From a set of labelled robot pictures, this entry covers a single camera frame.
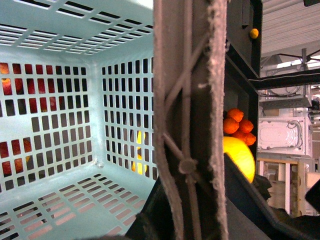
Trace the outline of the grey padded left gripper finger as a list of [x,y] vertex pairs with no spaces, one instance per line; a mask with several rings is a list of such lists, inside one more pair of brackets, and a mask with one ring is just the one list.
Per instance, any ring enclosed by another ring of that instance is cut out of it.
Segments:
[[229,237],[222,129],[227,5],[154,2],[156,165],[177,240]]

